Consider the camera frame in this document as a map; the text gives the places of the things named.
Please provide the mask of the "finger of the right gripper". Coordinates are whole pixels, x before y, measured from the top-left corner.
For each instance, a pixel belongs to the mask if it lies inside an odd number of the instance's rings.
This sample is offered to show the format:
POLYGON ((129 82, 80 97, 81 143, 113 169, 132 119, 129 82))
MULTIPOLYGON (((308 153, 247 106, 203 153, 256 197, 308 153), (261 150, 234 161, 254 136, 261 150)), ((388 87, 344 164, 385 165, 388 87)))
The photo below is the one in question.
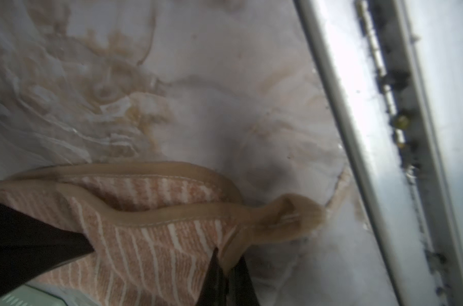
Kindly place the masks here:
POLYGON ((56 228, 0 203, 0 297, 93 252, 85 235, 56 228))

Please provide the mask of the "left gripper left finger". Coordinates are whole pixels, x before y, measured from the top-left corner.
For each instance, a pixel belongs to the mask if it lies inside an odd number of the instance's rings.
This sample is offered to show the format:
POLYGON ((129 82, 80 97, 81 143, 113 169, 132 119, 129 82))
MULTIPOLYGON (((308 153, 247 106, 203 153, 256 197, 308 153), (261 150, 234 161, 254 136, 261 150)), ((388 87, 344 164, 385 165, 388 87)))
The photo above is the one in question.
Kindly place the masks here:
POLYGON ((228 279, 218 259, 219 250, 215 248, 205 280, 195 306, 225 306, 228 295, 228 279))

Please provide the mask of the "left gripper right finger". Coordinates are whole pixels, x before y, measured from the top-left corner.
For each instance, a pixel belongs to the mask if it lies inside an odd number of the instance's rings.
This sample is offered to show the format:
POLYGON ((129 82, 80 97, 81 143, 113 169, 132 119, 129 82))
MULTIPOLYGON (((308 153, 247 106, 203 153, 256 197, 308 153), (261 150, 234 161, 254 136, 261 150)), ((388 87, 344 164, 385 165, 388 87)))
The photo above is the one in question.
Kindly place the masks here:
POLYGON ((227 305, 260 306, 243 256, 228 274, 228 281, 227 305))

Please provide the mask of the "brown striped dishcloth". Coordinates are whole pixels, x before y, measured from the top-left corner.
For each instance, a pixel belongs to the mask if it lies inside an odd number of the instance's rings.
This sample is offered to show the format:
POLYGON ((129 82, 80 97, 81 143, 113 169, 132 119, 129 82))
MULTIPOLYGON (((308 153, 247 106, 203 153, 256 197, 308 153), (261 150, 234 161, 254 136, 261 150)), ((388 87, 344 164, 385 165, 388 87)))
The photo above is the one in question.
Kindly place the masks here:
POLYGON ((37 276, 100 305, 194 305, 212 256, 229 272, 253 245, 317 229, 322 205, 285 194, 258 208, 226 177, 189 163, 82 164, 0 181, 0 202, 94 252, 37 276))

